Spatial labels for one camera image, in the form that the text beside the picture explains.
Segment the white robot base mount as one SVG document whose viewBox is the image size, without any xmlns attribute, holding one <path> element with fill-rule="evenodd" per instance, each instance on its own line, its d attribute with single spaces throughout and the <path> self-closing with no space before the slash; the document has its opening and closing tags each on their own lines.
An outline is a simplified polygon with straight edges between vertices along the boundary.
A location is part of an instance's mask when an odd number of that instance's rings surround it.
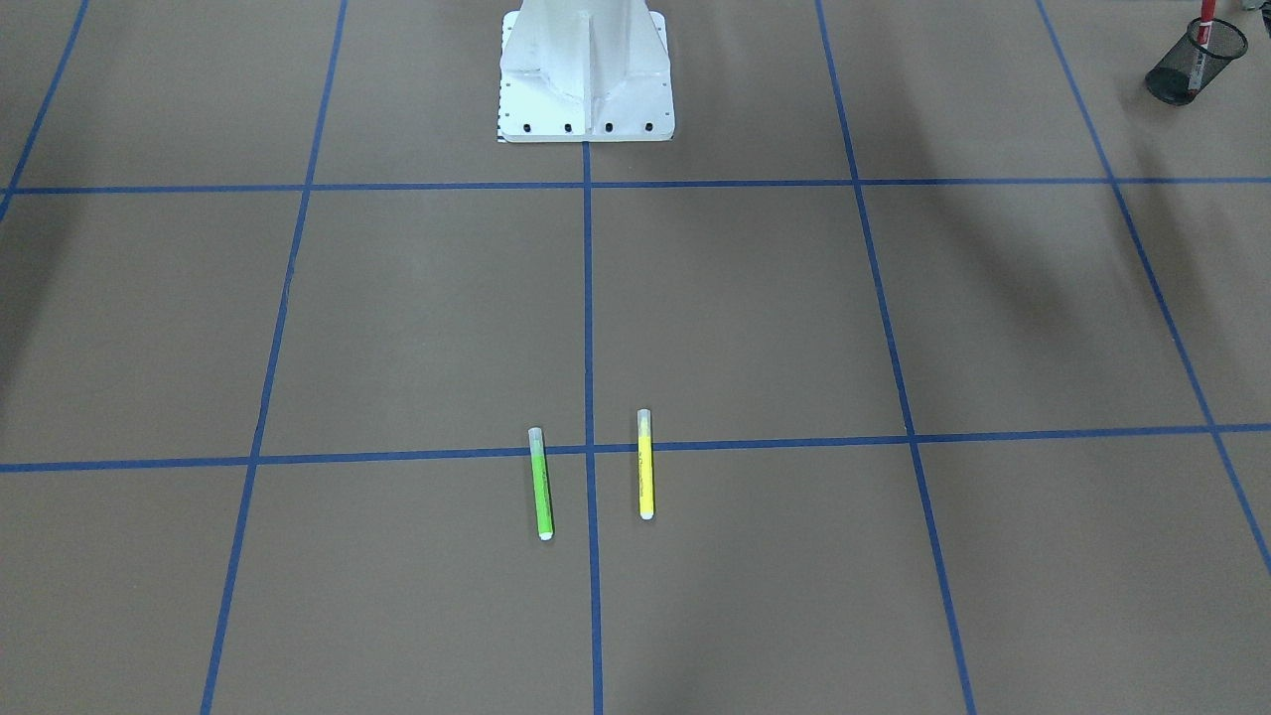
<svg viewBox="0 0 1271 715">
<path fill-rule="evenodd" d="M 522 1 L 502 17 L 496 138 L 667 142 L 666 18 L 644 1 Z"/>
</svg>

